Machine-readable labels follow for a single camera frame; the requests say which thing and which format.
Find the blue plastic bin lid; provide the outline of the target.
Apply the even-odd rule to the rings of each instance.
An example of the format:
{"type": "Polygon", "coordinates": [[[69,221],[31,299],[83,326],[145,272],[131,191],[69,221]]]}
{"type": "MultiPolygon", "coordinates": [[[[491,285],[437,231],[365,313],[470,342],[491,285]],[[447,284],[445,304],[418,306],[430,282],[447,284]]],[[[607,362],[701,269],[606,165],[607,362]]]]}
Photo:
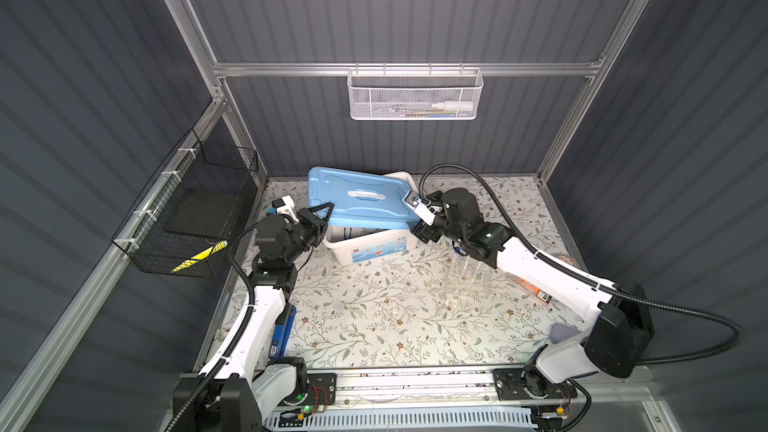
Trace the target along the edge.
{"type": "Polygon", "coordinates": [[[311,207],[332,203],[330,224],[346,228],[406,230],[418,216],[405,205],[412,191],[402,178],[313,167],[308,174],[311,207]]]}

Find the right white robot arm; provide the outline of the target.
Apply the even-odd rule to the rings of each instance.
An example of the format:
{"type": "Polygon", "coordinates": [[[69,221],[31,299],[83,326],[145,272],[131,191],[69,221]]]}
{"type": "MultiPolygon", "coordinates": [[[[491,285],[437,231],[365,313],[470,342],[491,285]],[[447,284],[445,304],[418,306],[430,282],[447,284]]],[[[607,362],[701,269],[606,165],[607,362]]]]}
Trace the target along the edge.
{"type": "Polygon", "coordinates": [[[597,372],[631,375],[653,336],[646,306],[621,298],[612,282],[525,244],[510,226],[486,221],[465,188],[440,195],[437,211],[415,192],[403,202],[419,218],[412,232],[420,240],[448,238],[463,254],[542,290],[584,321],[584,331],[546,343],[524,366],[521,379],[532,396],[544,397],[557,384],[597,372]]]}

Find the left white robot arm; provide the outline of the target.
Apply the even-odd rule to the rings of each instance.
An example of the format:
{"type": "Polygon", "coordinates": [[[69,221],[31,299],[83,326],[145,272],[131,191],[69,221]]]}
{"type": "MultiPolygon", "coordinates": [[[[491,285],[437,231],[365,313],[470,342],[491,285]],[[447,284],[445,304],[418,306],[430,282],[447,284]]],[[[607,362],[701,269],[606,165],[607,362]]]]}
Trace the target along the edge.
{"type": "Polygon", "coordinates": [[[299,272],[295,262],[322,242],[334,205],[298,209],[290,197],[273,205],[275,213],[245,230],[258,249],[251,269],[230,261],[247,300],[214,357],[196,377],[177,384],[169,431],[262,431],[265,418],[285,398],[307,391],[303,359],[278,358],[263,372],[256,365],[273,326],[286,313],[299,272]]]}

